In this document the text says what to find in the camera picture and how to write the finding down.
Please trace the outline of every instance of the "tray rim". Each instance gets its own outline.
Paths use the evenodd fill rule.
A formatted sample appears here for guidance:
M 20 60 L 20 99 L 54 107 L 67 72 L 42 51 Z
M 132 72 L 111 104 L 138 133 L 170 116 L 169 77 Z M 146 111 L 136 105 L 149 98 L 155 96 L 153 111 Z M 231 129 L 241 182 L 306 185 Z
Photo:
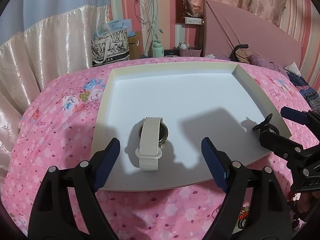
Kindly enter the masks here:
M 273 124 L 276 123 L 280 134 L 290 139 L 292 134 L 289 128 L 287 127 L 284 119 L 280 115 L 276 106 L 272 103 L 268 95 L 257 84 L 257 82 L 255 82 L 255 80 L 249 75 L 249 73 L 247 73 L 238 63 L 232 63 L 232 62 L 231 63 L 228 63 L 228 62 L 156 63 L 156 64 L 121 67 L 121 68 L 115 68 L 111 70 L 104 93 L 102 95 L 100 108 L 98 111 L 97 121 L 94 129 L 94 133 L 93 133 L 90 157 L 92 157 L 96 152 L 104 149 L 104 148 L 103 149 L 99 148 L 97 142 L 101 140 L 99 135 L 102 134 L 105 114 L 109 109 L 109 102 L 112 97 L 113 88 L 117 80 L 151 77 L 151 76 L 164 76 L 163 74 L 161 75 L 161 73 L 168 72 L 168 71 L 171 73 L 170 75 L 176 75 L 176 74 L 188 74 L 188 73 L 190 74 L 217 73 L 217 72 L 214 72 L 217 70 L 221 71 L 218 73 L 231 73 L 237 79 L 240 85 L 247 91 L 248 95 L 255 102 L 255 104 L 261 111 L 262 115 L 266 117 L 268 114 L 272 113 L 273 118 L 271 120 L 271 123 Z M 128 191 L 128 192 L 141 191 L 141 190 L 118 190 L 118 189 L 109 189 L 105 187 L 101 189 L 111 190 L 111 191 Z

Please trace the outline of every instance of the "bottle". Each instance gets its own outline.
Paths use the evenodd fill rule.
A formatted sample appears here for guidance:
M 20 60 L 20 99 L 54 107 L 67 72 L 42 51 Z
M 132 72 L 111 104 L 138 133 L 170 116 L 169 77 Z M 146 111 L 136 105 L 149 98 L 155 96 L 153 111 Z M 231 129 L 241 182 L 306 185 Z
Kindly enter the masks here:
M 153 41 L 153 57 L 164 57 L 164 50 L 160 40 Z
M 179 42 L 179 48 L 180 49 L 187 49 L 187 46 L 186 46 L 186 44 Z

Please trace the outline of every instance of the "striped wall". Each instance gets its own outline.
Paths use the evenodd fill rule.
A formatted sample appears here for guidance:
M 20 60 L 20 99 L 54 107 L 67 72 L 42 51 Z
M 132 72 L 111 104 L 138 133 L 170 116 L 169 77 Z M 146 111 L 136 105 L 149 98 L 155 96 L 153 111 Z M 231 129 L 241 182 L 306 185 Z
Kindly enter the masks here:
M 176 24 L 175 0 L 158 1 L 158 28 L 163 31 L 159 34 L 164 49 L 173 49 L 180 41 L 188 42 L 190 45 L 199 45 L 200 27 L 185 26 Z M 111 0 L 111 19 L 131 19 L 132 28 L 135 31 L 142 31 L 142 44 L 144 48 L 150 46 L 150 39 L 147 42 L 148 32 L 135 15 L 135 11 L 140 13 L 140 7 L 134 0 Z
M 287 0 L 280 28 L 301 43 L 300 72 L 320 92 L 320 15 L 311 0 Z
M 175 23 L 175 0 L 158 1 L 158 27 L 164 49 L 172 49 L 179 41 L 190 45 L 203 44 L 203 29 Z M 145 26 L 138 21 L 135 8 L 140 12 L 134 0 L 111 0 L 111 19 L 132 19 L 135 31 L 142 31 L 142 44 L 148 51 L 150 40 Z M 302 45 L 300 71 L 302 76 L 320 92 L 320 15 L 310 0 L 288 0 L 281 20 L 280 28 L 299 41 Z

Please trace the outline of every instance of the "wall socket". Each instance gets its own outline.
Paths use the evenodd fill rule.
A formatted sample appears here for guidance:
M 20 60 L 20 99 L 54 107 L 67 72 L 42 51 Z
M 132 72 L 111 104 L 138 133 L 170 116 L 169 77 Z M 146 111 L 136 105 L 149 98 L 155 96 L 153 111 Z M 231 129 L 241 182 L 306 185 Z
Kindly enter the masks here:
M 201 18 L 194 18 L 194 17 L 185 17 L 184 23 L 185 24 L 198 24 L 201 25 L 203 19 Z

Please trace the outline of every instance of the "black bracket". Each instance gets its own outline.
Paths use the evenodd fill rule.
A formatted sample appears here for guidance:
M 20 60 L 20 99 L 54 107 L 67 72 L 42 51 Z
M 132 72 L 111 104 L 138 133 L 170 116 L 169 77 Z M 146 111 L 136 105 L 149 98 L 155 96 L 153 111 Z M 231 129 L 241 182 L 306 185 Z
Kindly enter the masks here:
M 320 139 L 320 116 L 312 111 L 300 112 L 288 107 L 281 109 L 281 116 L 293 122 L 306 125 Z M 260 129 L 261 146 L 269 149 L 275 155 L 287 161 L 291 170 L 293 184 L 292 192 L 311 192 L 320 190 L 320 145 L 303 149 L 303 146 L 279 135 L 278 129 L 270 124 L 272 114 L 253 127 Z
M 287 202 L 270 167 L 257 171 L 247 169 L 240 162 L 232 162 L 208 137 L 202 140 L 201 151 L 217 186 L 227 194 L 203 239 L 292 239 Z M 247 187 L 253 188 L 249 214 L 244 229 L 232 235 Z
M 107 148 L 90 161 L 82 161 L 73 169 L 59 170 L 51 166 L 36 195 L 28 228 L 32 240 L 94 240 L 118 237 L 109 225 L 96 199 L 120 152 L 120 142 L 113 138 Z M 68 187 L 74 187 L 84 222 L 90 234 L 78 230 L 71 209 Z

